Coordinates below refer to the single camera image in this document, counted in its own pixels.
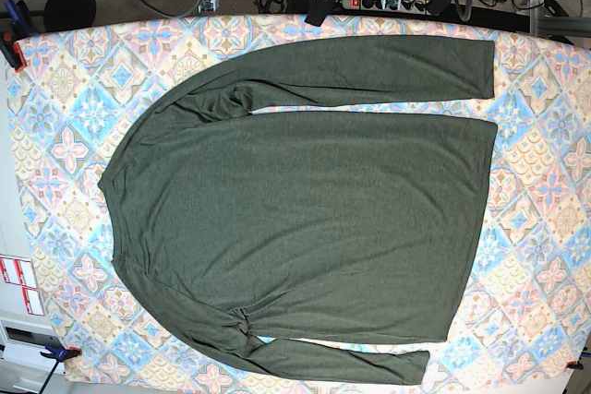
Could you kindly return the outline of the orange clamp lower right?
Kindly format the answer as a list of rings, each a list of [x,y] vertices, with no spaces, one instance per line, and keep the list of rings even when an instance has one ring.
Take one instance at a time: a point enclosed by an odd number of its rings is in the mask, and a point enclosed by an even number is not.
[[[566,368],[569,370],[584,370],[585,366],[581,361],[577,361],[577,362],[569,362],[566,365]]]

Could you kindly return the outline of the colourful patterned tablecloth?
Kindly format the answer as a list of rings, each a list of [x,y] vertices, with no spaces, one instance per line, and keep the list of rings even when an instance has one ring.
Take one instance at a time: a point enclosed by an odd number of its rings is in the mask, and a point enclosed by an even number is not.
[[[9,178],[20,208],[2,211],[28,249],[44,319],[80,348],[65,378],[187,393],[362,393],[215,363],[165,332],[113,273],[98,181],[139,115],[215,63],[265,47],[359,35],[440,35],[496,45],[495,98],[409,103],[409,113],[482,118],[499,129],[475,265],[447,341],[430,346],[421,393],[561,391],[590,335],[590,54],[520,34],[395,18],[299,16],[154,20],[42,35],[26,67],[1,69]]]

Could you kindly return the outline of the dark green long-sleeve shirt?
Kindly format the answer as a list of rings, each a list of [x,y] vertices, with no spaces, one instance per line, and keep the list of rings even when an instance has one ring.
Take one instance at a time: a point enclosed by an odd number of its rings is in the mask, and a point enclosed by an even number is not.
[[[498,128],[354,104],[490,99],[492,41],[294,42],[188,78],[99,181],[115,272],[165,329],[235,368],[418,385],[473,267]]]

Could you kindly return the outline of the blue orange clamp upper left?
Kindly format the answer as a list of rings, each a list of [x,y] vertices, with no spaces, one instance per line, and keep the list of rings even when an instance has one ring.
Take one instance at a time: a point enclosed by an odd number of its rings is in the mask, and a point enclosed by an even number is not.
[[[22,50],[18,44],[18,37],[22,35],[25,25],[24,17],[17,4],[13,0],[5,1],[7,17],[11,19],[13,32],[3,32],[1,34],[1,54],[8,64],[16,71],[22,71],[26,66],[26,61]]]

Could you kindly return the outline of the red white label stickers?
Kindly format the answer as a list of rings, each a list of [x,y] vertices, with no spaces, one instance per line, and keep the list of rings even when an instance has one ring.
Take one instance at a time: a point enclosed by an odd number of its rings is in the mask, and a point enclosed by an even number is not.
[[[1,308],[44,316],[42,298],[30,259],[1,256]]]

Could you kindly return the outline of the blue orange clamp lower left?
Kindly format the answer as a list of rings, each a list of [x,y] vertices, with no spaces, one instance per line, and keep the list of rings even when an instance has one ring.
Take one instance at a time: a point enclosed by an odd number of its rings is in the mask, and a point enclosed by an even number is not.
[[[55,360],[58,363],[63,363],[67,360],[79,357],[82,355],[81,349],[78,348],[63,348],[45,345],[44,350],[40,352],[44,358]]]

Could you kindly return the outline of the black round stool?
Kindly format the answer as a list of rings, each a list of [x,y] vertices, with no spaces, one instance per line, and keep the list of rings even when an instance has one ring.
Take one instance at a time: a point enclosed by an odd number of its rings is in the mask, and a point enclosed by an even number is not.
[[[90,28],[96,11],[96,0],[47,0],[43,9],[43,25],[47,32]]]

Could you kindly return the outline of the black remote control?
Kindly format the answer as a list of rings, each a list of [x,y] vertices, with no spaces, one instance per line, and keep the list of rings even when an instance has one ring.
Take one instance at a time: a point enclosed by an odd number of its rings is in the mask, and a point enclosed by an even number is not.
[[[324,19],[329,16],[336,5],[340,3],[341,0],[313,0],[308,9],[305,22],[309,25],[320,27]]]

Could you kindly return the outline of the blue orange clamp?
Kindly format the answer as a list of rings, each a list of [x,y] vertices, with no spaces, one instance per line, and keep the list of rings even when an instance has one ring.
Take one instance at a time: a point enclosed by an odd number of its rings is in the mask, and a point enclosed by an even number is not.
[[[22,35],[25,25],[24,17],[17,4],[13,0],[5,1],[7,17],[11,19],[13,32],[3,32],[1,34],[1,54],[8,64],[16,71],[22,71],[26,66],[26,61],[22,50],[18,44],[18,37]]]
[[[67,360],[79,357],[82,355],[81,349],[78,348],[63,348],[45,345],[44,350],[40,352],[44,358],[55,360],[58,363],[63,363]]]

